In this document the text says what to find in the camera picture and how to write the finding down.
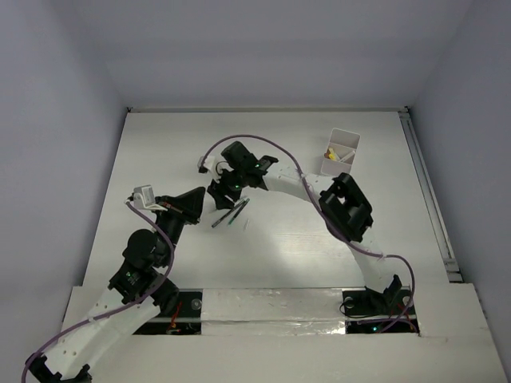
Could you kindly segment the dark green capped pen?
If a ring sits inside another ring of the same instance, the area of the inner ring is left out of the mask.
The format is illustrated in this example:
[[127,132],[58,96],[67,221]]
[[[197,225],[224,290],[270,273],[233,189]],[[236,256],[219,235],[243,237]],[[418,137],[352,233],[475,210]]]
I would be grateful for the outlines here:
[[242,212],[242,210],[248,205],[248,203],[250,202],[250,198],[246,198],[242,204],[237,208],[236,212],[234,213],[234,215],[229,219],[228,221],[228,226],[232,225],[234,223],[234,221],[238,218],[238,216],[240,215],[240,213]]

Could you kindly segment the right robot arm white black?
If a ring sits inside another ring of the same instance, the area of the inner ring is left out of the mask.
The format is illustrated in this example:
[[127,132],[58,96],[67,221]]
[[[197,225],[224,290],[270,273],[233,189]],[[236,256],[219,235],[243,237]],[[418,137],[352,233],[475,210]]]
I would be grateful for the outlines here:
[[198,169],[209,174],[208,194],[219,210],[231,209],[244,188],[280,192],[312,203],[327,230],[345,243],[362,273],[364,289],[353,298],[347,313],[372,317],[393,315],[403,290],[393,257],[378,245],[372,226],[372,206],[349,174],[321,176],[304,172],[298,164],[286,166],[273,156],[256,157],[234,136],[219,156],[207,153]]

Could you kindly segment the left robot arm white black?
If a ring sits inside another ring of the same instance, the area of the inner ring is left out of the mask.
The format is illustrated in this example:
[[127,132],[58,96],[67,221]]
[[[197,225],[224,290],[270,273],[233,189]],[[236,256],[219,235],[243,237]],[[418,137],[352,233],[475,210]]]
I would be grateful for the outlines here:
[[168,276],[184,227],[200,222],[205,193],[198,187],[156,196],[149,185],[134,188],[125,205],[149,228],[129,236],[120,268],[83,319],[26,360],[22,381],[91,382],[103,357],[148,320],[175,310],[180,291]]

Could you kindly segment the black patterned pen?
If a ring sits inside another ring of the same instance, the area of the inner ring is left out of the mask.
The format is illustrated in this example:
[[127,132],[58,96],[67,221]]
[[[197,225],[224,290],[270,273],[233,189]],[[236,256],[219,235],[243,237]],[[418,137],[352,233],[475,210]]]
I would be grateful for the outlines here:
[[227,213],[223,214],[217,221],[215,221],[211,225],[211,228],[215,228],[215,227],[219,226],[223,221],[226,220],[227,217],[229,217],[235,211],[237,211],[244,204],[244,202],[245,202],[244,199],[242,199],[240,202],[238,202],[231,210],[229,210]]

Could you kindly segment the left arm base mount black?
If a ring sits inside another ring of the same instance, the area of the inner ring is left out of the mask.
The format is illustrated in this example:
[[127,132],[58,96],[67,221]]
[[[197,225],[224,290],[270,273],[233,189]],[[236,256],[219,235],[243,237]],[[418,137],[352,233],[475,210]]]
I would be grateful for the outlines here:
[[203,290],[184,289],[169,314],[159,314],[139,327],[134,335],[201,335]]

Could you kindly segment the white marker pale yellow cap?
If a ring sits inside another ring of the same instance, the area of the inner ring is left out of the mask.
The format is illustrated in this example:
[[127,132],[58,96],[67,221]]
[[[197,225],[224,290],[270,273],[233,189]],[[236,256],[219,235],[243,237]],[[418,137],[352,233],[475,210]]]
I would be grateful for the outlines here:
[[326,152],[324,154],[324,157],[329,159],[329,160],[333,160],[333,161],[338,161],[339,160],[335,150],[332,147],[329,147],[326,150]]

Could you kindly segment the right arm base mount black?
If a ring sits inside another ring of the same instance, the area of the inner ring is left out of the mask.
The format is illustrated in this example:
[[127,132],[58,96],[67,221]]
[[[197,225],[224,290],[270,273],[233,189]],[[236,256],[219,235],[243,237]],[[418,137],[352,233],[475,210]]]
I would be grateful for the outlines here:
[[383,293],[363,290],[343,291],[339,306],[347,334],[419,334],[413,305],[404,313],[410,289],[403,288],[397,275]]

